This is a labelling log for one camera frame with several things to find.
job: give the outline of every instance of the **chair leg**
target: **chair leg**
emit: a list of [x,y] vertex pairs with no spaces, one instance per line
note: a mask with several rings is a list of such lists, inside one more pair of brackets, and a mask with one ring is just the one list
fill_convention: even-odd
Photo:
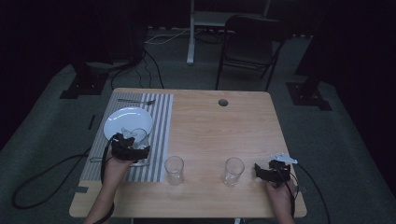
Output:
[[270,76],[268,77],[268,80],[267,80],[267,84],[265,85],[265,91],[268,91],[268,88],[269,88],[269,86],[270,86],[270,82],[271,82],[271,79],[272,79],[272,76],[273,76],[273,74],[274,74],[274,71],[275,71],[275,66],[276,66],[276,61],[273,63],[273,65],[272,65],[272,68],[271,68],[271,72],[270,72]]
[[221,50],[221,55],[220,55],[219,68],[218,68],[218,77],[216,79],[216,88],[215,88],[215,90],[217,90],[219,88],[219,81],[220,81],[220,74],[222,72],[223,60],[224,60],[224,56],[223,56],[223,49],[222,49]]
[[262,72],[262,76],[261,76],[260,78],[263,78],[263,77],[264,77],[264,75],[267,73],[269,67],[270,67],[270,66],[267,66],[267,67],[264,69],[264,71]]

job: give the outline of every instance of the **wooden table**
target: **wooden table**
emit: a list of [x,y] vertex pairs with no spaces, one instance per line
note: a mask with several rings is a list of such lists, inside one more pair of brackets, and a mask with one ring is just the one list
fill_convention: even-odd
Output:
[[[276,112],[267,92],[116,89],[115,92],[174,94],[168,156],[185,162],[184,182],[123,183],[115,198],[113,217],[273,217],[254,163],[265,167],[271,154],[288,153]],[[228,101],[220,106],[219,100]],[[239,182],[221,182],[230,157],[245,164]],[[83,181],[86,193],[76,193],[72,217],[85,217],[98,194],[99,181]],[[296,217],[306,215],[302,194]]]

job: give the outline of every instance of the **chair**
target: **chair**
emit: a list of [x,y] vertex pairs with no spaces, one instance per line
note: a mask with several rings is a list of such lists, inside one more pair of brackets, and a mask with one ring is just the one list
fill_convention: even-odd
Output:
[[225,23],[216,90],[223,65],[263,70],[271,68],[265,91],[268,90],[279,52],[287,39],[283,22],[265,18],[235,15]]

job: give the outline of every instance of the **cable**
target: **cable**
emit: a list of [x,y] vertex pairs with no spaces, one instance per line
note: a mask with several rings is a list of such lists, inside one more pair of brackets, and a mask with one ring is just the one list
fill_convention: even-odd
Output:
[[142,85],[142,75],[140,75],[140,73],[137,71],[137,69],[135,69],[134,70],[136,73],[137,73],[137,75],[139,76],[139,86],[140,86],[140,88],[144,88],[143,87],[143,85]]
[[114,81],[114,79],[116,78],[116,76],[117,76],[119,73],[121,73],[122,71],[124,71],[124,70],[126,70],[127,68],[129,68],[130,66],[131,66],[131,64],[128,63],[127,66],[123,66],[123,67],[120,69],[120,71],[118,71],[116,74],[114,74],[114,76],[111,78],[111,81],[110,81],[111,90],[114,90],[114,89],[115,89],[114,86],[113,86],[113,81]]
[[325,200],[324,200],[324,198],[323,198],[323,195],[322,195],[322,193],[321,193],[321,191],[320,191],[320,189],[319,189],[317,183],[315,182],[314,178],[305,170],[305,168],[304,168],[300,163],[297,163],[297,165],[309,176],[309,178],[312,180],[312,183],[314,183],[315,188],[317,189],[318,194],[319,194],[319,196],[320,196],[320,199],[321,199],[322,202],[323,202],[323,206],[324,206],[324,209],[325,209],[325,211],[326,211],[327,221],[328,221],[329,224],[331,224],[329,209],[328,209],[328,207],[327,207],[327,204],[326,204],[326,202],[325,202]]
[[104,179],[105,179],[105,169],[106,169],[106,162],[107,162],[107,159],[106,159],[106,157],[107,157],[107,152],[108,152],[108,148],[110,147],[111,142],[112,142],[113,139],[114,139],[114,136],[115,136],[115,135],[111,136],[111,138],[108,139],[107,145],[105,146],[105,150],[103,151],[103,155],[102,155],[102,162],[101,162],[101,167],[100,167],[100,168],[101,168],[101,169],[100,169],[100,180],[101,180],[102,184],[103,184],[103,181],[104,181]]
[[145,70],[148,72],[148,77],[149,77],[148,86],[149,86],[150,89],[152,89],[151,88],[151,80],[152,80],[151,72],[148,70],[148,63],[146,62],[146,59],[143,59],[143,62],[145,62]]
[[155,66],[157,67],[158,77],[160,78],[161,86],[163,87],[163,89],[165,89],[165,87],[163,86],[163,79],[161,78],[160,67],[158,66],[158,64],[157,64],[157,62],[154,60],[154,58],[153,58],[145,49],[143,49],[143,51],[145,51],[146,54],[147,54],[147,55],[151,58],[151,60],[155,63]]
[[[151,39],[145,41],[145,44],[151,44],[151,45],[161,45],[161,44],[165,44],[165,43],[167,43],[167,42],[169,42],[169,41],[175,39],[176,37],[178,37],[178,36],[180,36],[180,35],[183,35],[184,33],[186,33],[186,32],[189,31],[189,30],[190,30],[190,28],[187,28],[186,30],[184,30],[183,32],[181,32],[181,33],[178,34],[178,35],[155,35],[155,36],[152,37]],[[152,42],[149,42],[149,41],[151,41],[151,40],[153,40],[153,39],[155,39],[155,38],[157,38],[157,37],[160,37],[160,36],[172,36],[172,37],[169,38],[169,39],[167,39],[167,40],[165,40],[165,41],[163,41],[163,42],[160,42],[160,43],[152,43]]]
[[[44,172],[41,172],[38,175],[34,175],[32,177],[30,177],[29,179],[27,179],[26,181],[24,181],[23,183],[21,183],[19,186],[17,186],[17,188],[14,190],[14,192],[12,193],[11,196],[11,202],[12,202],[12,206],[18,209],[31,209],[34,207],[37,207],[43,203],[46,203],[49,199],[51,199],[57,192],[58,190],[62,187],[62,185],[64,184],[64,182],[67,180],[67,178],[72,174],[72,172],[76,169],[77,165],[79,164],[79,162],[85,158],[88,157],[87,152],[91,150],[91,147],[89,147],[87,150],[84,151],[83,154],[81,155],[74,155],[71,157],[68,157],[62,161],[57,162],[56,164],[52,165],[50,168],[48,168],[47,170],[45,170]],[[47,198],[45,198],[44,200],[38,202],[38,203],[33,203],[33,204],[29,204],[29,205],[20,205],[17,203],[17,196],[18,193],[20,192],[21,189],[25,188],[26,185],[28,185],[29,183],[33,182],[34,180],[36,180],[37,178],[39,178],[40,176],[44,175],[45,173],[49,172],[50,170],[52,170],[53,168],[55,168],[56,166],[64,163],[65,161],[69,161],[72,160],[74,158],[79,158],[76,163],[73,165],[73,167],[70,169],[69,173],[66,175],[66,177],[64,178],[64,180],[62,180],[61,184],[56,188],[55,191],[53,191]]]
[[294,174],[292,174],[292,173],[290,173],[290,174],[293,176],[294,180],[296,181],[297,190],[296,190],[296,196],[294,197],[294,200],[296,200],[297,196],[298,196],[298,192],[300,191],[300,186],[298,184],[297,177]]
[[206,44],[210,44],[210,45],[218,45],[218,44],[222,44],[223,42],[223,38],[221,35],[217,35],[216,33],[210,31],[209,29],[206,28],[205,33],[211,36],[214,36],[216,38],[216,41],[209,41],[209,40],[205,40],[203,38],[198,37],[198,35],[195,36],[195,40],[197,41],[201,41],[204,42]]

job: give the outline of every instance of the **cup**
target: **cup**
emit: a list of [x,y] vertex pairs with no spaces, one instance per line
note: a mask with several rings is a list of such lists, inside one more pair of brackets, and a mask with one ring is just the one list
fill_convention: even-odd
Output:
[[183,182],[184,161],[178,156],[169,157],[165,162],[167,180],[171,185]]
[[129,139],[134,138],[134,143],[131,145],[134,149],[145,149],[149,146],[149,135],[144,129],[134,129],[129,131],[122,127],[123,138]]
[[221,177],[222,181],[230,187],[234,186],[244,170],[244,163],[236,157],[231,157],[225,162],[224,173]]

